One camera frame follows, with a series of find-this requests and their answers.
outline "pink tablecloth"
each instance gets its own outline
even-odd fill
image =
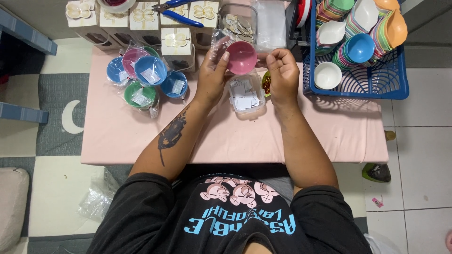
[[[127,105],[104,85],[106,66],[117,52],[93,48],[86,106],[81,163],[133,164],[148,143],[184,106],[164,95],[157,119],[150,119]],[[203,60],[198,53],[197,64]],[[387,162],[381,108],[375,101],[315,97],[302,94],[299,104],[310,126],[333,162]],[[187,75],[189,102],[196,92],[197,73]],[[283,141],[272,101],[255,120],[237,118],[229,94],[211,113],[195,146],[190,163],[283,163]]]

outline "forearm tattoo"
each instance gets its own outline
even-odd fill
[[[188,105],[183,112],[176,116],[176,118],[174,118],[159,134],[159,144],[157,148],[160,151],[160,159],[162,160],[162,165],[164,167],[165,163],[163,162],[162,149],[173,147],[182,137],[182,130],[184,125],[187,123],[185,115],[187,114],[187,110],[189,108],[190,105]]]

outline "wire cutters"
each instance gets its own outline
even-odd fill
[[[192,19],[188,19],[182,15],[175,13],[174,11],[168,10],[168,8],[174,8],[174,7],[184,5],[189,2],[193,2],[193,1],[195,1],[195,0],[171,0],[171,1],[167,1],[166,3],[161,4],[161,5],[154,5],[152,9],[154,11],[158,11],[158,12],[162,13],[163,15],[168,16],[176,21],[179,21],[180,23],[183,23],[183,24],[186,24],[189,26],[198,27],[198,28],[203,28],[204,25],[202,23],[199,23]]]

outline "hand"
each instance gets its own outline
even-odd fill
[[[229,37],[222,38],[219,44],[223,41],[229,41]],[[226,83],[225,72],[228,62],[229,52],[225,52],[222,45],[220,47],[211,47],[199,70],[198,87],[194,100],[211,108],[220,101]]]
[[[300,69],[288,49],[277,48],[271,53],[260,53],[258,58],[267,62],[272,78],[270,93],[277,108],[298,107],[298,81]]]

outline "black t-shirt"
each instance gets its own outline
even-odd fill
[[[237,175],[206,175],[175,192],[150,173],[119,188],[87,253],[241,254],[250,242],[278,254],[372,253],[334,187],[305,188],[289,207],[270,186]]]

